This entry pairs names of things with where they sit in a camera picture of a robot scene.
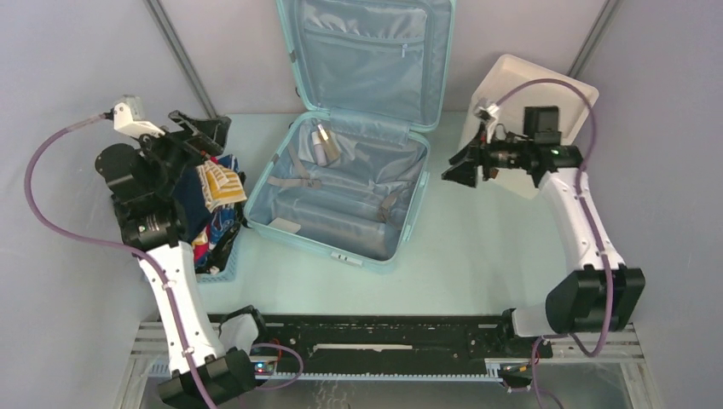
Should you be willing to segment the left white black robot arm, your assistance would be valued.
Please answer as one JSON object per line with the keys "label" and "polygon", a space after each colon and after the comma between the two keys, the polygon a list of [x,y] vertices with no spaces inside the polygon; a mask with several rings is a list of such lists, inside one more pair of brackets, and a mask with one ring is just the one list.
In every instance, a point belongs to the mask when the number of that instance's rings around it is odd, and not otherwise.
{"label": "left white black robot arm", "polygon": [[112,192],[122,243],[152,287],[165,330],[171,377],[159,385],[160,398],[174,408],[215,408],[258,387],[250,354],[266,350],[269,331],[247,309],[231,320],[240,324],[239,346],[223,344],[201,306],[186,212],[173,193],[185,170],[223,153],[231,120],[173,111],[179,128],[168,130],[128,102],[108,117],[137,142],[106,148],[95,169]]}

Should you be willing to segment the light blue ribbed suitcase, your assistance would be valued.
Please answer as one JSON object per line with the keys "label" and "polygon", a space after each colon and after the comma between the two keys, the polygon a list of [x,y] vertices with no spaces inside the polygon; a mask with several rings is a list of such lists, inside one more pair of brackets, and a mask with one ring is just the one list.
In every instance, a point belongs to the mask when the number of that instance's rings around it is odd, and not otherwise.
{"label": "light blue ribbed suitcase", "polygon": [[[289,126],[245,208],[262,237],[385,271],[428,187],[454,31],[453,1],[279,1],[305,112]],[[340,158],[315,163],[321,124]],[[301,225],[290,234],[276,217]]]}

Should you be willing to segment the yellow white striped garment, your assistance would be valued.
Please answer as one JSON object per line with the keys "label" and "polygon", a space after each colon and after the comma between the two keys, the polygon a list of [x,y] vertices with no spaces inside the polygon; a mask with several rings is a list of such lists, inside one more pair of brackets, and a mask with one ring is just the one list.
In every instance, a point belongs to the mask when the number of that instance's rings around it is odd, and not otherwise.
{"label": "yellow white striped garment", "polygon": [[210,160],[195,167],[201,192],[208,211],[247,200],[240,175]]}

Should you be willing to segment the small bottle with gold cap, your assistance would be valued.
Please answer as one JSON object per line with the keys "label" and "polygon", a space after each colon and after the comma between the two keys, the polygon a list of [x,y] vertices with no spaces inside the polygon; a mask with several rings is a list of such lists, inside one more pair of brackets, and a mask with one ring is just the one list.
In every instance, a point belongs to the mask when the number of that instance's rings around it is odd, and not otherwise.
{"label": "small bottle with gold cap", "polygon": [[316,125],[317,133],[321,141],[321,147],[327,158],[328,163],[332,163],[340,158],[340,151],[332,138],[331,134],[321,125]]}

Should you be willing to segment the dark navy garment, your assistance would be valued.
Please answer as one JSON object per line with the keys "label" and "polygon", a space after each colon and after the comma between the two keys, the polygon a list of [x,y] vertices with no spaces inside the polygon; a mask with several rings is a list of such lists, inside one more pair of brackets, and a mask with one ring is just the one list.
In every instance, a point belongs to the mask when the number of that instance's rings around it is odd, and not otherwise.
{"label": "dark navy garment", "polygon": [[193,242],[211,222],[211,212],[205,206],[201,181],[194,167],[187,167],[174,187],[172,197],[181,205],[186,220],[186,239]]}

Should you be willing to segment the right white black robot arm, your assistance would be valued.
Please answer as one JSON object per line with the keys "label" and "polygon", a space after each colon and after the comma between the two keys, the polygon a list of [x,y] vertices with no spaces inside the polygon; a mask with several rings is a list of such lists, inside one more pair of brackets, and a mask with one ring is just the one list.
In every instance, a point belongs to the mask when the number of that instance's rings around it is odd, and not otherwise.
{"label": "right white black robot arm", "polygon": [[445,181],[476,187],[499,170],[521,170],[550,206],[569,274],[543,303],[511,312],[495,334],[499,351],[521,354],[531,337],[622,331],[645,288],[640,268],[627,266],[604,230],[578,147],[564,145],[557,107],[527,107],[522,134],[498,138],[500,109],[472,108],[471,139],[449,159]]}

